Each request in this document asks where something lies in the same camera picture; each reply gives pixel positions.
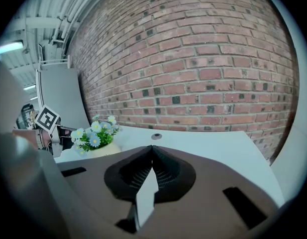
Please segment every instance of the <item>table surface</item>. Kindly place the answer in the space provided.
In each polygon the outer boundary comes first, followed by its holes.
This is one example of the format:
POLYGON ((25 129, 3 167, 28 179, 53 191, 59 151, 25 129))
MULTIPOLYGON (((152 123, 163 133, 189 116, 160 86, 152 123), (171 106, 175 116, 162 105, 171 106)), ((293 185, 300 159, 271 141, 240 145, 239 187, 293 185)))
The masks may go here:
MULTIPOLYGON (((221 162, 264 190, 277 204, 285 203, 278 181, 268 162, 253 141, 243 131, 236 132, 181 132, 123 126, 114 137, 122 151, 140 146, 157 145, 178 149, 193 155, 221 162), (153 140, 155 133, 162 135, 153 140)), ((73 149, 62 151, 56 163, 91 158, 80 156, 73 149)))

